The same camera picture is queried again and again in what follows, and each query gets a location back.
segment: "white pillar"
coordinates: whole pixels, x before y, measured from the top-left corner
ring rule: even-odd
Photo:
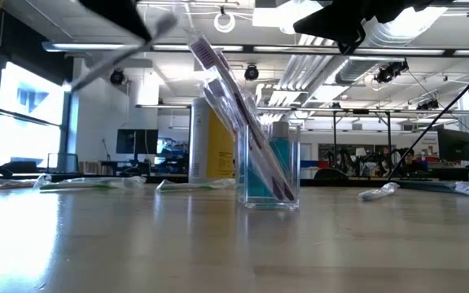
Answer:
[[[147,85],[141,80],[134,80],[129,82],[129,118],[128,129],[157,129],[157,116],[158,110],[153,108],[137,108],[137,104],[158,104],[159,99],[159,86]],[[146,103],[147,100],[152,102],[155,99],[156,103]]]

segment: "ceiling pipe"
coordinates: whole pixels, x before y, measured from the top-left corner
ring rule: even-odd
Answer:
[[[313,36],[301,35],[300,40],[298,41],[298,46],[309,46],[311,42],[314,40]],[[289,59],[289,63],[287,64],[286,72],[283,74],[282,78],[278,82],[279,89],[286,89],[288,87],[288,83],[291,77],[296,73],[296,70],[303,62],[303,55],[293,55]]]
[[[332,40],[321,39],[321,44],[319,45],[330,46],[332,45],[332,43]],[[297,90],[305,90],[309,86],[309,84],[314,80],[314,78],[316,78],[318,74],[322,71],[322,69],[327,65],[330,59],[330,56],[314,56],[313,62],[305,70],[305,74],[294,85],[295,88]]]
[[[324,42],[324,39],[322,37],[314,37],[310,45],[320,46],[323,42]],[[312,56],[312,55],[303,56],[301,65],[298,67],[296,72],[291,76],[288,83],[286,84],[286,87],[288,89],[294,90],[296,88],[295,87],[296,83],[299,81],[299,79],[304,78],[305,73],[309,70],[310,67],[312,67],[314,59],[315,59],[315,56]]]
[[[366,39],[362,46],[387,47],[407,46],[421,33],[424,33],[446,11],[445,8],[427,8],[415,12],[412,8],[404,10],[395,20],[380,24],[376,19],[366,24]],[[330,102],[333,98],[345,92],[347,86],[339,89],[324,86],[325,83],[338,83],[351,85],[360,81],[370,70],[377,66],[377,60],[362,61],[351,60],[345,56],[332,58],[327,65],[330,72],[320,74],[314,85],[309,90],[311,94],[307,98],[321,99]]]

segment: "monitor screen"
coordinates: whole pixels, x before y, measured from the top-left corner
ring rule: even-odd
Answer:
[[[157,129],[119,129],[117,131],[117,154],[153,154],[159,139]]]
[[[438,129],[437,140],[441,160],[469,160],[469,133]]]

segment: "table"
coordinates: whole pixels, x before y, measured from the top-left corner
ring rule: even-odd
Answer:
[[[469,197],[0,191],[0,292],[469,292]]]

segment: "ceiling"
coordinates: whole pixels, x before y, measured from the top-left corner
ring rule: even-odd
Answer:
[[[254,0],[238,0],[239,9],[227,9],[251,14]],[[114,27],[106,20],[92,15],[75,0],[15,0],[5,3],[5,9],[53,42],[122,42],[138,43],[127,32]],[[169,7],[140,7],[139,12],[149,24],[165,13]],[[236,17],[236,25],[230,33],[220,33],[213,27],[217,8],[191,7],[192,15],[180,14],[178,28],[160,39],[163,43],[186,43],[184,28],[201,31],[213,44],[293,45],[300,35],[288,35],[278,28],[253,27],[251,20]],[[421,47],[469,47],[469,18],[452,16],[439,18],[425,33],[418,36],[410,46]],[[201,83],[194,73],[194,58],[188,53],[143,53],[136,58],[151,59],[164,76],[165,85],[161,98],[183,102],[196,97]],[[234,74],[242,85],[252,92],[258,83],[276,83],[287,68],[290,55],[226,54]],[[445,103],[469,81],[469,59],[460,58],[408,58],[410,71],[426,90],[439,89],[439,99]],[[255,63],[260,71],[256,82],[245,81],[243,74],[248,63]],[[368,72],[355,86],[342,93],[345,99],[337,100],[342,107],[403,107],[409,100],[425,94],[425,89],[407,72],[394,83],[377,85],[372,81],[376,71]]]

